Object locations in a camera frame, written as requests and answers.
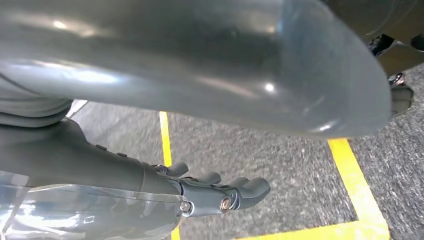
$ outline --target gray plastic cover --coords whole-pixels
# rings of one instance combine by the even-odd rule
[[[55,108],[84,99],[326,138],[391,115],[382,67],[318,0],[2,0],[0,30],[0,74]]]
[[[0,236],[5,240],[162,239],[184,219],[182,196],[82,185],[24,186],[0,171]]]

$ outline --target gray carpet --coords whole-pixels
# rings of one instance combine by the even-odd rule
[[[406,79],[416,91],[411,111],[351,147],[394,239],[424,231],[424,70]],[[170,113],[174,162],[193,176],[216,171],[224,181],[265,177],[270,195],[257,207],[187,219],[181,239],[229,239],[351,222],[357,219],[325,141],[287,137]],[[89,141],[148,163],[162,157],[159,114],[88,103],[73,117]]]

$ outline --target screw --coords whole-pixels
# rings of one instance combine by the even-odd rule
[[[221,203],[219,204],[219,210],[221,212],[226,213],[230,210],[231,207],[231,199],[229,196],[225,196],[221,199]]]
[[[404,73],[400,72],[400,73],[396,74],[394,79],[390,80],[389,83],[393,87],[402,86],[405,83]]]
[[[183,211],[184,213],[188,213],[190,209],[192,208],[191,204],[189,202],[183,201],[181,203],[181,206],[179,206],[179,209]]]

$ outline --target transparent plastic cover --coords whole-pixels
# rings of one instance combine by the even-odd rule
[[[183,220],[179,195],[28,183],[0,171],[2,240],[162,239]]]

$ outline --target yellow floor line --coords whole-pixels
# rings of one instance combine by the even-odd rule
[[[320,226],[297,231],[281,232],[262,236],[238,238],[237,240],[381,240],[386,228],[352,221],[329,226]]]
[[[172,165],[171,157],[171,141],[170,132],[168,127],[167,112],[159,112],[160,119],[160,134],[162,135],[162,151],[163,151],[163,164],[167,167]],[[171,240],[180,240],[180,228],[177,227],[171,232]]]
[[[172,164],[171,143],[167,113],[161,111],[160,132],[162,135],[163,161],[165,166]],[[335,164],[347,190],[347,194],[356,211],[358,221],[321,226],[297,231],[289,231],[262,236],[241,238],[241,240],[357,240],[357,239],[390,239],[389,229],[373,193],[364,178],[358,161],[349,146],[347,139],[328,141]],[[171,233],[172,240],[180,240],[180,229]]]
[[[333,139],[328,141],[328,145],[358,219],[361,222],[387,225],[348,140]]]

